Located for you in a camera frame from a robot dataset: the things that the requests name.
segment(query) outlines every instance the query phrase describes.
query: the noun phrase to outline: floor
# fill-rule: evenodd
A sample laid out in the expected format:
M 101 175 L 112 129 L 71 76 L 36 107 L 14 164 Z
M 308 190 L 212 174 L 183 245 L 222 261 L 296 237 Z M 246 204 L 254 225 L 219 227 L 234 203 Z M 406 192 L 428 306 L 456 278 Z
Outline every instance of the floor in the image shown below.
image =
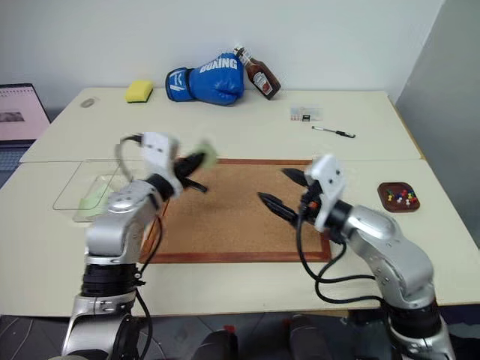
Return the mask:
M 246 313 L 212 316 L 154 318 L 154 340 L 147 359 L 187 360 L 203 339 L 225 325 L 235 326 L 240 359 L 290 360 L 287 348 L 288 320 L 292 313 Z M 356 355 L 390 359 L 389 341 L 383 325 L 372 322 L 361 328 L 344 318 L 308 315 L 324 335 L 333 359 L 355 359 Z M 0 360 L 45 360 L 58 356 L 68 319 L 15 316 L 0 318 Z M 139 349 L 146 340 L 139 339 Z

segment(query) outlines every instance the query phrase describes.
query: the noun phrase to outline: bottle label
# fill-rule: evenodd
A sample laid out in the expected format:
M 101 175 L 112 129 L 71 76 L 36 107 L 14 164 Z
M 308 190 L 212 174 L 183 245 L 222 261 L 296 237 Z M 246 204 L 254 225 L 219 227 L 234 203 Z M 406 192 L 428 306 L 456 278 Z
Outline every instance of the bottle label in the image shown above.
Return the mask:
M 270 94 L 273 90 L 267 76 L 261 71 L 253 76 L 253 84 L 265 95 Z

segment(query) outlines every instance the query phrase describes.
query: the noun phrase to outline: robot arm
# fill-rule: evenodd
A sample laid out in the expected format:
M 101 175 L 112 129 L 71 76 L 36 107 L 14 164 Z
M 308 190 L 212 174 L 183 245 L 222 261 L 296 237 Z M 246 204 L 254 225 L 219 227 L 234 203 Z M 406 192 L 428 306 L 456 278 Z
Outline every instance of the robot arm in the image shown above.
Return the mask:
M 144 230 L 162 204 L 184 188 L 206 191 L 188 176 L 202 165 L 207 151 L 174 162 L 178 143 L 167 135 L 144 133 L 131 139 L 141 142 L 151 175 L 113 193 L 106 211 L 87 229 L 82 291 L 74 301 L 63 356 L 143 358 L 146 348 L 142 356 L 137 353 L 140 322 L 131 315 L 131 308 L 138 298 L 146 310 L 137 290 L 144 284 L 143 270 L 137 269 Z
M 404 237 L 392 217 L 340 200 L 346 182 L 333 155 L 314 161 L 304 174 L 297 169 L 283 172 L 307 188 L 299 213 L 270 194 L 259 193 L 261 200 L 276 215 L 298 224 L 297 231 L 302 221 L 319 231 L 328 228 L 333 241 L 348 244 L 368 264 L 382 293 L 385 325 L 394 349 L 404 359 L 455 359 L 435 301 L 434 270 L 427 254 Z M 317 283 L 322 282 L 321 276 L 309 272 Z

